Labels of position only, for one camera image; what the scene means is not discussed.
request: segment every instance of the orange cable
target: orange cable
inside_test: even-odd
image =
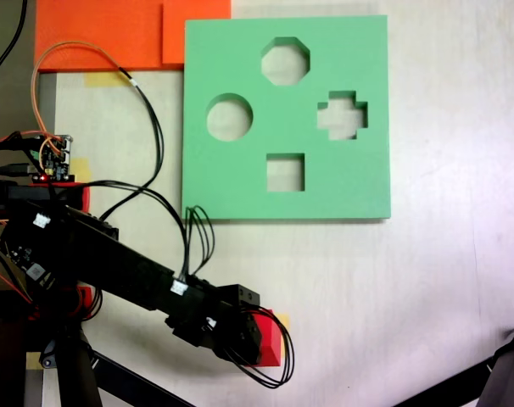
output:
[[[6,282],[15,292],[17,292],[28,304],[32,304],[31,300],[28,299],[14,284],[9,282],[6,278],[3,277],[0,273],[0,279]]]
[[[35,114],[36,122],[38,123],[38,127],[44,131],[44,133],[47,133],[46,125],[44,124],[44,121],[42,120],[42,117],[40,115],[40,111],[38,109],[38,103],[36,102],[36,82],[38,77],[38,70],[40,69],[40,65],[42,64],[42,61],[54,50],[59,49],[61,47],[74,47],[74,46],[80,46],[80,47],[87,47],[94,49],[95,51],[99,51],[106,59],[108,59],[113,65],[115,65],[118,69],[121,68],[120,65],[117,63],[117,61],[112,58],[112,56],[104,51],[101,47],[92,44],[90,42],[85,41],[63,41],[58,42],[56,44],[53,44],[51,47],[49,47],[40,58],[36,61],[35,68],[33,69],[33,75],[31,77],[31,104],[33,107],[33,113]],[[51,140],[49,140],[50,146],[53,146],[53,143]]]

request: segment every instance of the green foam board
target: green foam board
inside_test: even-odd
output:
[[[292,86],[261,71],[274,44],[300,45],[310,70]],[[183,206],[213,219],[388,218],[388,41],[385,16],[192,20],[186,26]],[[249,131],[226,142],[207,126],[225,95],[253,113]],[[366,107],[355,139],[317,126],[329,98]],[[303,157],[304,191],[269,192],[267,158]]]

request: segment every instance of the robotic arm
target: robotic arm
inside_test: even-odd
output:
[[[174,272],[117,241],[118,231],[65,206],[23,203],[1,236],[0,249],[47,295],[85,282],[145,309],[168,315],[174,335],[242,365],[260,362],[261,332],[248,310],[260,296],[246,287],[214,287]]]

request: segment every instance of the gray floor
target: gray floor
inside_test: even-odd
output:
[[[21,0],[0,0],[0,55],[14,36],[20,11]],[[0,68],[0,137],[36,128],[30,98],[34,32],[35,0],[30,0],[21,37]],[[15,159],[26,161],[22,153],[0,153],[0,164]],[[6,289],[1,281],[0,289]]]
[[[15,33],[20,10],[21,0],[0,0],[0,55]],[[15,130],[36,128],[30,100],[34,32],[35,0],[30,0],[21,37],[0,68],[0,137]],[[22,153],[0,153],[0,164],[15,160],[25,162],[26,158]],[[0,281],[0,290],[6,289],[7,286]],[[16,357],[10,358],[18,346],[18,335],[14,335],[10,329],[10,326],[0,327],[0,354],[4,355],[4,368],[0,370],[0,400],[2,405],[20,407],[21,399],[17,390],[20,380],[19,362]],[[39,406],[42,403],[42,371],[29,371],[27,376],[25,406]]]

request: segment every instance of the red block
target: red block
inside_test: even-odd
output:
[[[263,315],[254,315],[255,322],[263,336],[260,345],[260,367],[277,367],[282,365],[282,333],[276,323]]]

